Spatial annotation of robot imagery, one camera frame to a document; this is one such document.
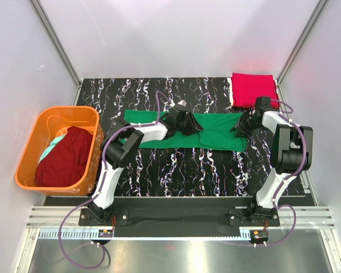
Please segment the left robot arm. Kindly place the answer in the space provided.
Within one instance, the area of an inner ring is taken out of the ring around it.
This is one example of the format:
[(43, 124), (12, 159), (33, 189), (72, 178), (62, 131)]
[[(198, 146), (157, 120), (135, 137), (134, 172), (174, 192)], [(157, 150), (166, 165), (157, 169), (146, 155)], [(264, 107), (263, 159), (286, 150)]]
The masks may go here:
[(172, 106), (164, 114), (157, 112), (156, 119), (147, 123), (120, 119), (101, 144), (101, 172), (88, 203), (92, 219), (99, 225), (111, 220), (110, 207), (120, 175), (142, 143), (167, 140), (177, 132), (189, 137), (202, 131), (194, 114), (182, 104)]

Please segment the black marbled table mat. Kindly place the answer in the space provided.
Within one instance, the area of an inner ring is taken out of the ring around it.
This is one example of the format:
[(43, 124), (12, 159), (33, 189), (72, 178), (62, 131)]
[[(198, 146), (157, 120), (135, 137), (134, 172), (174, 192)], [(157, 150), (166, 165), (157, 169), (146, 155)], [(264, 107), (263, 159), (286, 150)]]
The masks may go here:
[[(232, 113), (227, 77), (86, 78), (79, 106), (95, 108), (108, 133), (130, 110), (166, 111), (181, 100), (197, 113)], [(128, 197), (252, 196), (270, 173), (272, 134), (257, 130), (244, 152), (204, 148), (141, 149), (122, 172), (115, 194)]]

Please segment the mint green t shirt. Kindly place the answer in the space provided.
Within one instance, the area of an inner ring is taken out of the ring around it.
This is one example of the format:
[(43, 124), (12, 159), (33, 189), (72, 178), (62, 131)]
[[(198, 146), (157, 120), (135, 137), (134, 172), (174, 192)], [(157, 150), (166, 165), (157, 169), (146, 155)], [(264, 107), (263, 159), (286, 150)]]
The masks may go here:
[(65, 137), (66, 135), (60, 135), (55, 137), (52, 142), (49, 144), (49, 146), (43, 151), (41, 154), (38, 163), (40, 163), (53, 149), (54, 147)]

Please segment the orange plastic bin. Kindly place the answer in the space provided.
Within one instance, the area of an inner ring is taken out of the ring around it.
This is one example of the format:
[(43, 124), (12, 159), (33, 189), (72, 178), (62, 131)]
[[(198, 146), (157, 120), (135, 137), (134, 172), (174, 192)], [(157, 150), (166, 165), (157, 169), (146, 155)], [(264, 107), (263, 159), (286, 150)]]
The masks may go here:
[[(35, 181), (35, 172), (43, 151), (50, 142), (71, 126), (87, 130), (93, 136), (84, 175), (68, 187), (40, 187)], [(22, 153), (15, 173), (16, 184), (28, 191), (37, 191), (47, 196), (86, 196), (94, 189), (101, 157), (100, 145), (104, 132), (99, 113), (90, 106), (53, 106), (42, 111)]]

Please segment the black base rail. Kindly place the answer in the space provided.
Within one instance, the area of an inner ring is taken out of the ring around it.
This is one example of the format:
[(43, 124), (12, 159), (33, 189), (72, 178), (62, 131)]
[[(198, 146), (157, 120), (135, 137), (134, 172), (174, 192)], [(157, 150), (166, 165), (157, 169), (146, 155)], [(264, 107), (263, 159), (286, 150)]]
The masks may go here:
[(117, 238), (232, 237), (239, 228), (263, 229), (280, 225), (275, 210), (252, 208), (252, 197), (116, 197), (101, 219), (87, 208), (81, 226), (115, 225)]

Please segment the dark red t shirt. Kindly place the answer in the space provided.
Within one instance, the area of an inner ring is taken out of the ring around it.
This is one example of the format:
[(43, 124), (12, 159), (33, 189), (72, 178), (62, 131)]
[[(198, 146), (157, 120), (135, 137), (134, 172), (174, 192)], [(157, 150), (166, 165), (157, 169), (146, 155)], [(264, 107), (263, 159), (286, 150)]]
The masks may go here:
[(67, 128), (65, 135), (38, 163), (35, 181), (39, 187), (69, 187), (83, 177), (93, 135), (75, 126)]

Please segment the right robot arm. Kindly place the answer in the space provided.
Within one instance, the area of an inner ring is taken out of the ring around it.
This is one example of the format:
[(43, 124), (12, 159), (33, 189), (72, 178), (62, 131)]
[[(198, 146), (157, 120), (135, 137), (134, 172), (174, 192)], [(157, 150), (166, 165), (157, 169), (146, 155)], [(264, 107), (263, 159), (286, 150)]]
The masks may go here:
[(273, 134), (271, 171), (246, 212), (248, 222), (256, 226), (267, 219), (266, 210), (277, 208), (279, 198), (288, 185), (301, 172), (307, 171), (312, 163), (312, 127), (298, 125), (288, 119), (282, 111), (272, 107), (272, 101), (270, 97), (258, 97), (254, 109), (245, 111), (230, 130), (242, 138), (248, 138), (259, 128)]

